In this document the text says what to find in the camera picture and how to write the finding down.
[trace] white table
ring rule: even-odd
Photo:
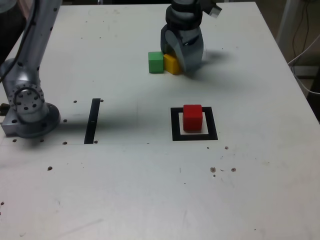
[[[256,4],[219,5],[193,78],[148,73],[166,5],[61,7],[40,78],[67,122],[44,142],[0,131],[1,240],[320,238],[318,121]],[[218,140],[172,141],[183,104],[212,107]]]

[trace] black cable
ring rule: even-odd
[[[303,49],[302,49],[302,53],[306,48],[306,43],[307,43],[307,39],[308,39],[308,35],[309,35],[309,13],[308,13],[308,6],[310,4],[311,0],[309,0],[306,4],[305,7],[305,14],[306,14],[306,34],[305,34],[305,40],[304,40],[304,44],[303,44]]]
[[[21,43],[20,43],[20,46],[19,46],[19,49],[15,55],[15,58],[12,62],[12,64],[10,65],[10,67],[5,71],[5,73],[3,74],[3,76],[1,77],[0,79],[0,83],[6,78],[6,76],[8,75],[8,73],[11,71],[11,69],[14,67],[14,65],[17,63],[17,60],[20,56],[20,53],[21,53],[21,50],[22,48],[24,47],[24,44],[25,44],[25,41],[27,39],[27,36],[30,32],[30,29],[34,23],[34,20],[35,20],[35,17],[36,17],[36,13],[38,11],[38,6],[39,6],[39,0],[34,0],[34,8],[33,8],[33,11],[32,11],[32,16],[31,16],[31,19],[30,19],[30,22],[29,22],[29,25],[27,27],[27,29],[25,30],[25,33],[22,37],[22,40],[21,40]]]
[[[310,29],[310,26],[309,26],[309,13],[308,13],[308,6],[309,4],[311,3],[311,0],[306,0],[305,3],[304,3],[304,6],[305,6],[305,14],[306,14],[306,34],[305,34],[305,39],[304,39],[304,44],[303,44],[303,49],[302,49],[302,53],[304,52],[305,48],[306,48],[306,43],[307,43],[307,39],[308,39],[308,35],[309,35],[309,29]],[[293,53],[294,53],[294,57],[296,57],[296,51],[294,49],[294,46],[292,45],[293,47]],[[291,67],[291,70],[293,68],[293,73],[296,74],[296,69],[295,69],[295,66],[296,64],[298,63],[299,59],[301,58],[298,57],[297,60],[294,61],[294,63],[292,64],[292,67]]]
[[[296,56],[297,56],[297,55],[296,55],[296,50],[295,50],[295,40],[296,40],[297,33],[298,33],[298,31],[299,31],[299,29],[300,29],[300,27],[301,27],[301,24],[302,24],[302,22],[304,21],[305,8],[306,8],[306,6],[307,6],[308,1],[309,1],[309,0],[305,1],[304,5],[303,5],[303,7],[302,7],[301,20],[300,20],[300,22],[299,22],[299,25],[298,25],[298,27],[297,27],[294,35],[293,35],[293,39],[292,39],[292,49],[293,49],[294,59],[295,59]],[[294,62],[294,63],[292,64],[292,66],[291,66],[291,71],[293,71],[293,73],[296,74],[295,62]]]

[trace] black square outline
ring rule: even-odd
[[[172,141],[207,141],[218,140],[214,115],[210,106],[202,107],[202,112],[205,114],[208,134],[184,134],[180,133],[179,113],[184,112],[183,107],[171,107],[171,128]]]

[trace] white square marker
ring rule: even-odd
[[[206,114],[202,112],[202,129],[201,131],[192,131],[192,132],[186,132],[184,131],[184,114],[183,112],[179,112],[179,125],[180,125],[180,134],[181,135],[201,135],[201,134],[209,134],[208,132],[208,126],[207,126],[207,120],[206,120]]]

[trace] red cube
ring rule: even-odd
[[[202,121],[201,105],[183,105],[183,130],[185,132],[201,131]]]

